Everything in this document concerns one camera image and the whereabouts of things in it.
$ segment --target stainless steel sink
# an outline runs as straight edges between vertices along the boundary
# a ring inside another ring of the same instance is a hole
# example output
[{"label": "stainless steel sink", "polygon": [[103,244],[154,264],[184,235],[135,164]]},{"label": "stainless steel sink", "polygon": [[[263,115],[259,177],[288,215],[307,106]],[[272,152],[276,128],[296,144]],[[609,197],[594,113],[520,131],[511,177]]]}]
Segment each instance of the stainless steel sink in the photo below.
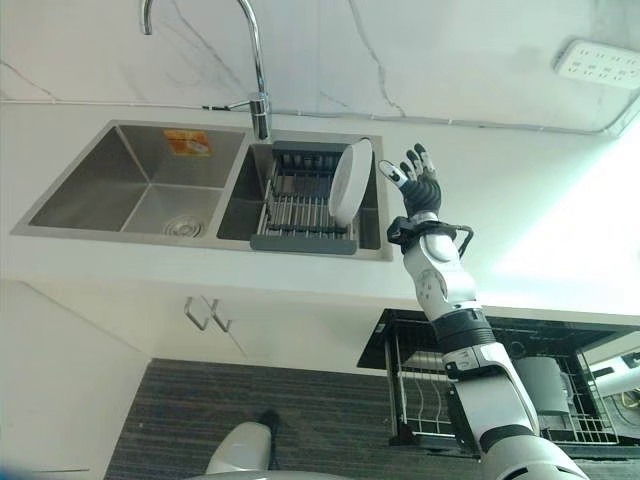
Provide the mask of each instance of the stainless steel sink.
[{"label": "stainless steel sink", "polygon": [[[208,148],[197,142],[185,146],[193,142],[188,139],[192,132],[206,138],[201,142]],[[180,135],[185,139],[177,144],[169,140]],[[243,137],[243,131],[113,125],[28,225],[203,236]]]},{"label": "stainless steel sink", "polygon": [[[170,140],[176,132],[200,140],[185,150]],[[274,135],[320,150],[362,137],[277,130]],[[252,238],[265,230],[265,194],[276,163],[275,144],[252,139],[251,130],[242,128],[111,122],[12,234],[251,250]],[[372,142],[378,155],[379,137]],[[349,240],[357,245],[356,258],[388,258],[386,242],[380,241],[387,225],[385,189],[375,168],[353,225]]]}]

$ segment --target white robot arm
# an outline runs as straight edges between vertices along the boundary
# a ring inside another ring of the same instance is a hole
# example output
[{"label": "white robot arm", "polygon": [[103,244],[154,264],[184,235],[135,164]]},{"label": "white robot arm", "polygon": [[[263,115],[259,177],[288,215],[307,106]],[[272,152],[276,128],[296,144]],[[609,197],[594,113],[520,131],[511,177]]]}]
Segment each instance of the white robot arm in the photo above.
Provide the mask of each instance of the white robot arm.
[{"label": "white robot arm", "polygon": [[[473,233],[438,220],[441,191],[435,169],[422,145],[414,149],[407,152],[411,166],[379,164],[402,193],[408,214],[393,221],[387,238],[401,246],[418,302],[442,350],[458,441],[480,455],[486,480],[588,480],[558,446],[539,436],[531,399],[460,263]],[[454,239],[460,230],[467,237],[458,249]]]}]

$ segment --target orange label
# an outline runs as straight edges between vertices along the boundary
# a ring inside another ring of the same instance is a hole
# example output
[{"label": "orange label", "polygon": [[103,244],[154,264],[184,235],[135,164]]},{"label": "orange label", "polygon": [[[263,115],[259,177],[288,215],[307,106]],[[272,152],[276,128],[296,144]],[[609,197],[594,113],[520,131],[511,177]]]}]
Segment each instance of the orange label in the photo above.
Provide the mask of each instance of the orange label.
[{"label": "orange label", "polygon": [[165,130],[164,136],[174,155],[208,157],[213,153],[202,130]]}]

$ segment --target dishwasher rack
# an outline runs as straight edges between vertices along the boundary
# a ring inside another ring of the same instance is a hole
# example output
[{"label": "dishwasher rack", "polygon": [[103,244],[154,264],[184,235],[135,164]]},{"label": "dishwasher rack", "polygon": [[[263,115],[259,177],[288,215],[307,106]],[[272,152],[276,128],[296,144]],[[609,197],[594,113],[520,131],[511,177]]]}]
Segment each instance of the dishwasher rack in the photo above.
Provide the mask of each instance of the dishwasher rack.
[{"label": "dishwasher rack", "polygon": [[[496,339],[512,359],[553,357],[571,380],[575,395],[569,414],[539,416],[541,435],[560,445],[618,445],[611,416],[583,354],[559,347],[555,332],[547,336],[535,328],[499,323],[492,323]],[[426,448],[457,448],[446,406],[449,380],[432,326],[426,321],[394,320],[389,333],[385,348],[396,442],[403,442],[404,433],[407,443],[417,439]]]},{"label": "dishwasher rack", "polygon": [[264,199],[258,233],[305,238],[357,238],[358,218],[339,227],[329,214],[329,194],[334,171],[287,171],[279,162],[273,168]]},{"label": "dishwasher rack", "polygon": [[[331,185],[347,146],[274,143],[274,162],[263,187],[263,207],[257,232],[251,237],[252,248],[337,255],[353,255],[359,247],[367,248],[367,243],[371,243],[368,239],[378,236],[377,218],[367,228],[373,217],[369,215],[363,222],[362,212],[366,209],[361,206],[351,223],[341,227],[329,213]],[[373,175],[368,182],[375,188]],[[377,205],[374,215],[377,216]],[[367,233],[369,230],[373,230],[373,235]]]}]

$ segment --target robot finger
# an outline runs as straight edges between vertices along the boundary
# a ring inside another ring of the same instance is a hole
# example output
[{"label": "robot finger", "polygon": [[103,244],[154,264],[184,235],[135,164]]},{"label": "robot finger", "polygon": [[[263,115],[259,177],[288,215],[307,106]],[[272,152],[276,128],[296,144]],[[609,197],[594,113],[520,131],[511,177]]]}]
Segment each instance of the robot finger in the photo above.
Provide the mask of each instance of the robot finger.
[{"label": "robot finger", "polygon": [[416,174],[413,172],[412,168],[407,164],[407,162],[400,162],[400,169],[404,172],[407,178],[409,178],[409,180],[416,179]]},{"label": "robot finger", "polygon": [[436,175],[436,168],[433,166],[433,162],[431,161],[431,157],[429,157],[429,153],[426,148],[424,148],[420,143],[416,143],[413,148],[420,156],[420,164],[423,167],[424,173],[429,177],[434,178]]},{"label": "robot finger", "polygon": [[407,158],[411,160],[411,165],[413,165],[416,175],[422,175],[422,165],[420,164],[420,159],[416,155],[416,152],[413,150],[407,150]]},{"label": "robot finger", "polygon": [[378,163],[378,169],[398,188],[402,187],[409,181],[409,177],[407,177],[402,170],[386,160],[382,160]]}]

